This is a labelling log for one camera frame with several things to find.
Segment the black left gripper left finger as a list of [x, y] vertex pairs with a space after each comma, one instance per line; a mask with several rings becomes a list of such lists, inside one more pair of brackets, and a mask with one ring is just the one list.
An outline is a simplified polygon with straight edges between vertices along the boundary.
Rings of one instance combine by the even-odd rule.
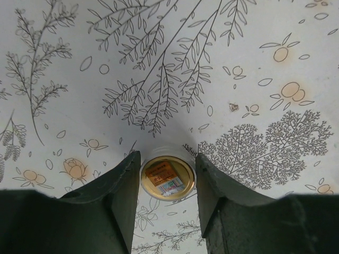
[[1, 191], [1, 253], [131, 253], [141, 155], [52, 198]]

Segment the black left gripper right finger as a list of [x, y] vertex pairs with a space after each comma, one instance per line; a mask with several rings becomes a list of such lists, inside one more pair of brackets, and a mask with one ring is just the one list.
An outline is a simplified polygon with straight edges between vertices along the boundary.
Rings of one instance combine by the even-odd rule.
[[202, 153], [195, 168], [208, 253], [338, 253], [337, 195], [273, 199], [224, 174]]

